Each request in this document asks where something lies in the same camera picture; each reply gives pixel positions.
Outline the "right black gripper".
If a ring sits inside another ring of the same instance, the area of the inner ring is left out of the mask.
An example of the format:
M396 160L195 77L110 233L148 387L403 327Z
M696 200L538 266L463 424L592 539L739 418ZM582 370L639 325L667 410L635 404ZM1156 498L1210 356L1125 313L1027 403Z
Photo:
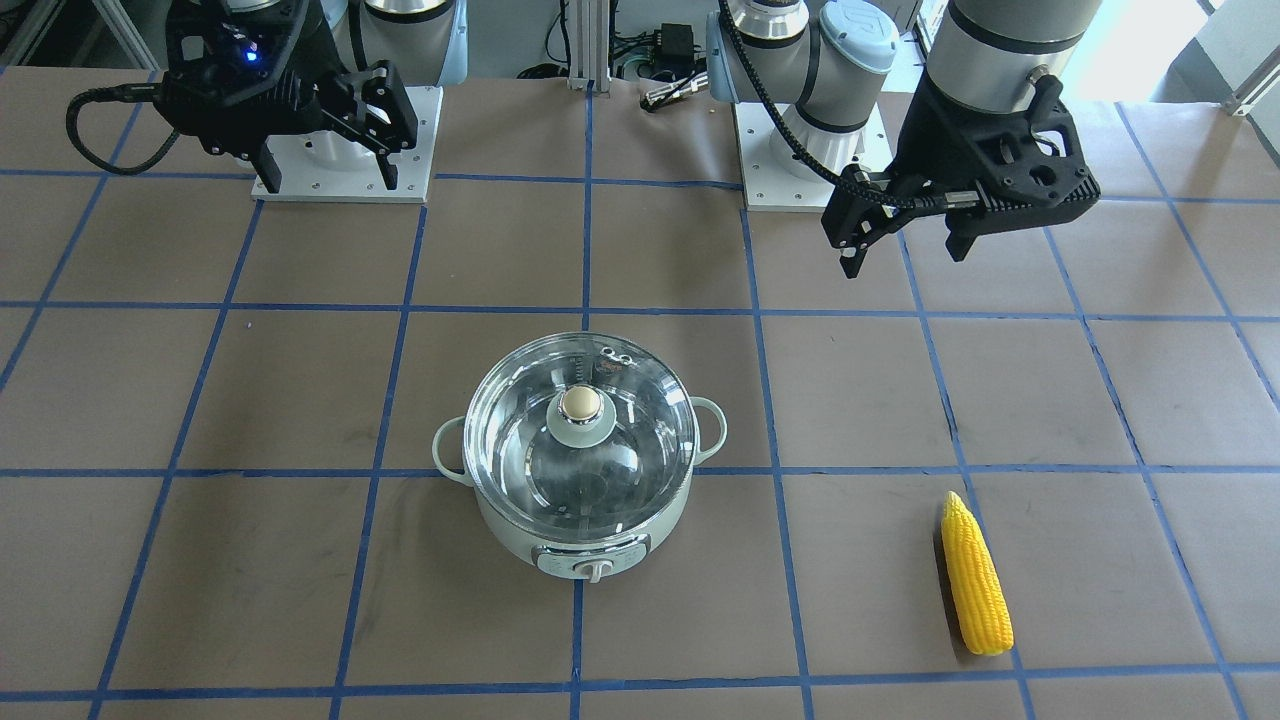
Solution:
M419 132L407 88L390 61L342 73L320 1L174 1L165 40L155 108L210 154L248 158L268 193L282 188L269 137L317 129L366 147L398 188L390 155Z

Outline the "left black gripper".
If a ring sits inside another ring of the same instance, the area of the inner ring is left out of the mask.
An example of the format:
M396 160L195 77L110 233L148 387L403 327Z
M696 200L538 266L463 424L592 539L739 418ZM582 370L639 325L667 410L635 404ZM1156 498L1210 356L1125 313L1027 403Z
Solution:
M1042 76L1032 91L1028 109L993 114L963 106L923 77L888 169L844 170L840 178L901 197L977 191L979 204L945 214L945 247L955 263L979 237L1010 232L1009 225L1074 222L1100 201L1100 182L1060 97L1060 78ZM870 247L911 219L909 210L837 187L820 224L851 279Z

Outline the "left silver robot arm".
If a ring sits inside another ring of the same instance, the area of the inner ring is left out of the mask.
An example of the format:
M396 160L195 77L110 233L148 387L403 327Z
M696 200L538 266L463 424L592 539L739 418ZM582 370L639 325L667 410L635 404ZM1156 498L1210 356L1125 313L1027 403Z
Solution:
M956 263L979 237L1068 224L1101 199L1061 70L1096 1L951 1L888 165L852 149L897 53L869 1L721 1L707 20L710 94L762 106L774 155L831 190L820 224L856 277L869 250L942 217Z

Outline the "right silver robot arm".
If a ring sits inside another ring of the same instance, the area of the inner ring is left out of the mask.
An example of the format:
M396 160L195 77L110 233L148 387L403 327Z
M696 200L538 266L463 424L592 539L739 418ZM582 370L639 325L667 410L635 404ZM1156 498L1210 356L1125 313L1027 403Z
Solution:
M463 1L175 1L154 104L262 201L422 204L466 29Z

